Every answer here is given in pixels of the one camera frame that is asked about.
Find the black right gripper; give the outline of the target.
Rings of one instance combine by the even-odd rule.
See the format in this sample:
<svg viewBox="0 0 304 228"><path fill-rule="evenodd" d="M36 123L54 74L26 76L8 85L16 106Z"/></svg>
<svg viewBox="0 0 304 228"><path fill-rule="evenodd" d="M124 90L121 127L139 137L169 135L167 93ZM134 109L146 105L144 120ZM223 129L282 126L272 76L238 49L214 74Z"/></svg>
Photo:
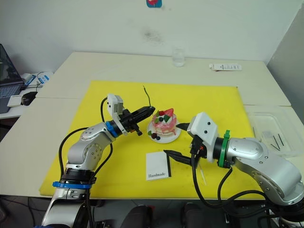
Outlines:
<svg viewBox="0 0 304 228"><path fill-rule="evenodd" d="M177 128L181 130L188 130L190 123L179 123L177 124ZM173 158L175 161L189 165L189 166L197 166L200 158L207 158L207 148L203 143L203 140L195 135L191 142L191 158L182 155L181 152L173 151L173 150L163 150L169 157Z"/></svg>

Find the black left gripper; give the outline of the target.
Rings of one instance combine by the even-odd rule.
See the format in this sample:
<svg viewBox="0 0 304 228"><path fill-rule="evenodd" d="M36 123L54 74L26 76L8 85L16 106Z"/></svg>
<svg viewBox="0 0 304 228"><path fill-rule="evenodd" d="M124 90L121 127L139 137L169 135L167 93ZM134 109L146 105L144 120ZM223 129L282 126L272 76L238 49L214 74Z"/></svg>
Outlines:
<svg viewBox="0 0 304 228"><path fill-rule="evenodd" d="M128 133L136 132L138 136L141 136L143 133L137 124L150 117L154 111L153 106L144 106L132 113L128 109L123 109L120 123Z"/></svg>

